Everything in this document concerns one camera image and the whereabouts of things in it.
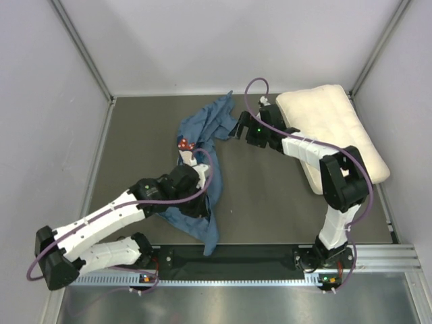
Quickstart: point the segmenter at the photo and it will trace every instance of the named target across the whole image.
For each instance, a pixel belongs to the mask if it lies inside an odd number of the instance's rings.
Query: light gray wall
[[[413,1],[356,104],[391,177],[385,193],[432,287],[432,2]]]
[[[34,235],[78,218],[107,102],[48,1],[0,1],[0,31],[0,322],[36,323]]]
[[[157,95],[350,90],[399,0],[62,2],[115,95]]]

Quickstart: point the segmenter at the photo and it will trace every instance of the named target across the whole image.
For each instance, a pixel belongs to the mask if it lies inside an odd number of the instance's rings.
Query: dark gray mat
[[[94,211],[140,178],[156,178],[176,164],[180,121],[218,96],[119,98],[113,110],[90,210]],[[234,96],[235,117],[244,110]],[[250,102],[257,102],[250,96]],[[215,216],[220,244],[310,243],[323,226],[326,202],[315,195],[300,163],[290,157],[246,144],[216,141],[224,190]],[[113,234],[111,239],[144,233],[153,244],[198,241],[155,215]],[[390,243],[378,199],[368,219],[352,232],[358,243]]]

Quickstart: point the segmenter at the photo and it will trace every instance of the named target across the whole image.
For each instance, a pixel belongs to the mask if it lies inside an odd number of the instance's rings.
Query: blue towel
[[[237,119],[230,113],[234,108],[232,91],[215,102],[203,107],[198,113],[190,116],[180,124],[177,136],[177,145],[186,143],[193,148],[202,148],[210,153],[213,161],[213,180],[207,189],[207,208],[210,211],[209,218],[191,218],[180,213],[178,208],[170,207],[160,216],[170,224],[182,230],[205,244],[204,255],[210,255],[219,241],[219,232],[215,219],[214,207],[222,193],[222,173],[217,159],[214,138],[227,140],[229,133],[237,124]],[[210,164],[207,157],[198,153],[196,160],[199,163]]]

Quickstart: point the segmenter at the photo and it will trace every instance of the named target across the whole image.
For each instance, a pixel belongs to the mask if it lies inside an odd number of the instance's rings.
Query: black bracket
[[[200,178],[193,167],[183,164],[177,165],[170,174],[164,174],[157,179],[145,178],[139,180],[129,188],[137,200],[177,200],[192,196],[199,189],[196,188]],[[210,216],[207,208],[207,194],[203,193],[193,200],[178,205],[148,205],[139,204],[148,217],[155,213],[162,213],[168,207],[177,207],[180,212],[193,218]]]
[[[355,146],[344,149],[350,153],[366,170],[360,152]],[[345,213],[354,205],[361,205],[368,195],[365,177],[349,158],[342,152],[326,155],[319,160],[323,194],[331,208]]]
[[[282,117],[281,111],[277,105],[261,105],[259,109],[260,119],[273,126],[274,128],[281,130],[282,132],[292,134],[299,132],[296,128],[287,128],[285,121]],[[264,125],[260,124],[255,118],[253,118],[248,111],[243,111],[238,119],[236,127],[229,133],[231,137],[240,139],[244,127],[248,128],[246,133],[246,142],[250,145],[261,147],[262,149],[269,143],[270,148],[283,153],[282,139],[285,136],[270,130]]]
[[[37,257],[48,245],[54,242],[55,233],[49,226],[42,227],[36,233],[34,255]],[[70,262],[63,256],[63,251],[54,246],[39,261],[39,267],[49,290],[57,290],[70,285],[80,275],[79,269],[85,261],[76,259]]]

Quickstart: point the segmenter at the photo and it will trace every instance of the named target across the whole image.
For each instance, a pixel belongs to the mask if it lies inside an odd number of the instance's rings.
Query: metal frame
[[[419,258],[411,244],[362,244],[357,246],[357,267],[355,273],[422,273]],[[161,280],[158,286],[164,287],[269,287],[269,286],[322,286],[320,273],[334,273],[334,269],[319,269],[305,273],[303,279],[283,280]],[[79,277],[71,286],[152,286],[140,283],[139,273],[104,270],[94,271]]]
[[[373,66],[377,62],[379,56],[383,52],[386,44],[388,43],[392,34],[395,32],[396,27],[400,23],[402,17],[408,10],[411,3],[412,0],[400,0],[398,7],[396,8],[395,12],[390,18],[390,21],[388,22],[387,26],[384,28],[383,33],[378,38],[377,44],[372,50],[372,53],[369,55],[366,64],[364,65],[360,75],[357,78],[357,81],[354,83],[354,86],[350,91],[351,99],[353,99],[357,95],[358,91],[360,90],[360,87],[363,85],[363,82],[366,80],[367,76],[369,75],[369,72],[372,70]]]
[[[94,80],[98,84],[99,88],[101,89],[103,95],[107,98],[108,101],[113,101],[113,96],[110,93],[105,81],[103,80],[101,74],[99,73],[92,57],[90,56],[90,53],[87,51],[86,46],[84,45],[84,42],[82,41],[80,35],[78,34],[78,31],[76,30],[74,24],[72,23],[70,17],[68,16],[68,13],[66,12],[65,7],[61,3],[60,0],[48,0],[48,2],[52,5],[55,13],[63,23],[67,33],[69,34],[70,38],[72,39],[72,42],[75,44],[76,49],[78,50],[79,54],[81,54],[81,57],[85,64],[87,65],[88,70],[92,74]]]
[[[53,6],[59,19],[65,26],[71,40],[75,44],[78,52],[84,60],[89,72],[94,77],[96,83],[99,85],[104,96],[109,100],[110,106],[107,111],[105,123],[101,130],[99,145],[92,162],[92,168],[88,177],[88,185],[84,195],[84,201],[81,208],[81,216],[87,214],[92,191],[95,186],[103,147],[111,121],[111,115],[115,106],[115,98],[111,95],[105,81],[99,73],[92,57],[90,56],[86,46],[84,45],[80,35],[78,34],[74,24],[70,20],[65,7],[61,0],[49,0]],[[351,91],[348,92],[349,98],[353,101],[356,94],[360,90],[373,66],[379,59],[390,37],[395,32],[396,27],[400,23],[403,15],[407,12],[412,0],[400,0],[393,16],[387,23],[383,33],[379,37],[372,53],[364,65],[360,75],[357,77],[356,82]],[[391,226],[395,227],[396,233],[398,232],[397,225],[392,219],[392,212],[387,203],[383,188],[378,186],[378,195],[383,205],[387,220]],[[368,273],[389,273],[399,272],[405,273],[408,286],[412,295],[414,305],[416,307],[418,316],[421,323],[432,323],[432,297],[427,286],[425,276],[422,272],[421,265],[415,253],[413,245],[410,244],[382,244],[382,245],[358,245],[358,266],[354,272],[368,272]],[[331,270],[320,270],[313,274],[305,274],[302,280],[276,280],[276,281],[162,281],[161,286],[317,286],[317,276],[320,273],[327,273]],[[136,273],[116,273],[110,270],[101,271],[97,273],[89,273],[77,280],[74,285],[76,286],[128,286],[134,284],[139,286],[137,282],[139,274]],[[60,311],[61,302],[63,299],[64,290],[50,292],[43,311],[40,323],[56,323]]]

